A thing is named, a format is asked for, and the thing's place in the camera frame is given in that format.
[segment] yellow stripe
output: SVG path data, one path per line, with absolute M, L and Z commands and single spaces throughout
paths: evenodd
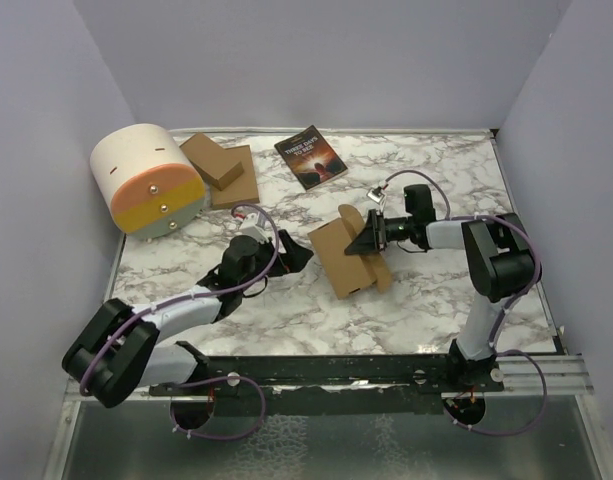
M 202 182 L 201 178 L 196 178 L 161 195 L 155 195 L 147 202 L 114 215 L 113 220 L 123 232 L 133 233 L 157 220 L 165 218 L 180 208 L 196 202 L 205 194 L 204 182 Z M 162 205 L 168 207 L 165 213 L 161 211 Z

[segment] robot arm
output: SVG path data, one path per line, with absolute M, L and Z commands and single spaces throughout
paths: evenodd
M 106 301 L 84 328 L 62 360 L 62 368 L 82 383 L 94 364 L 87 390 L 106 407 L 124 401 L 135 388 L 162 383 L 183 383 L 205 366 L 205 357 L 185 342 L 157 346 L 189 328 L 208 325 L 226 318 L 245 298 L 234 287 L 254 280 L 269 265 L 275 247 L 263 234 L 257 214 L 246 217 L 240 233 L 222 255 L 222 261 L 197 285 L 181 296 L 158 302 L 168 305 L 127 305 L 113 298 Z M 313 252 L 298 245 L 285 230 L 278 231 L 285 253 L 264 277 L 279 277 L 301 271 Z M 219 296 L 207 293 L 228 291 Z M 135 312 L 148 312 L 133 322 L 105 354 L 94 363 L 108 339 L 125 325 Z
M 372 190 L 368 196 L 383 205 L 380 191 Z M 468 385 L 492 368 L 505 313 L 539 279 L 541 270 L 535 278 L 538 265 L 515 213 L 437 221 L 427 185 L 405 187 L 404 199 L 409 216 L 385 218 L 381 210 L 370 210 L 364 230 L 345 252 L 377 252 L 391 241 L 402 240 L 424 251 L 465 250 L 476 294 L 466 325 L 451 344 L 448 377 Z

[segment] flat cardboard piece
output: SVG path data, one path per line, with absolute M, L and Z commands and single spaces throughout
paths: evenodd
M 244 167 L 232 152 L 222 148 L 203 133 L 196 133 L 180 147 L 205 182 L 225 189 L 244 173 Z
M 379 253 L 346 255 L 350 245 L 364 228 L 364 220 L 355 207 L 340 205 L 340 218 L 308 234 L 337 298 L 377 284 L 382 293 L 392 284 L 392 274 Z
M 226 152 L 242 164 L 244 173 L 223 190 L 218 190 L 211 185 L 210 197 L 212 208 L 214 210 L 230 208 L 240 202 L 259 203 L 257 177 L 255 176 L 255 166 L 253 165 L 250 146 L 244 145 L 227 148 Z

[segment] screw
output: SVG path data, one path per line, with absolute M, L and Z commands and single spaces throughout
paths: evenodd
M 425 375 L 426 372 L 423 370 L 415 370 L 415 375 L 421 376 L 421 375 Z M 425 378 L 416 378 L 415 379 L 415 383 L 417 385 L 423 385 L 426 383 L 426 379 Z
M 230 372 L 226 376 L 227 377 L 239 377 L 239 374 L 237 372 Z M 239 384 L 239 378 L 233 378 L 231 380 L 226 380 L 226 383 L 228 383 L 231 387 L 236 387 Z
M 499 368 L 493 368 L 490 371 L 490 378 L 493 380 L 493 382 L 499 383 L 504 380 L 504 374 Z

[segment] white cylinder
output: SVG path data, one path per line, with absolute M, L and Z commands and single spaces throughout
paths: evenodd
M 488 337 L 505 302 L 506 299 L 490 303 L 488 298 L 475 294 L 466 325 L 457 335 L 457 346 L 466 360 L 483 360 L 495 354 Z M 494 344 L 497 344 L 500 333 L 501 327 L 497 330 Z
M 93 149 L 90 166 L 125 233 L 166 234 L 188 223 L 203 204 L 201 177 L 170 133 L 157 125 L 131 125 L 106 136 Z

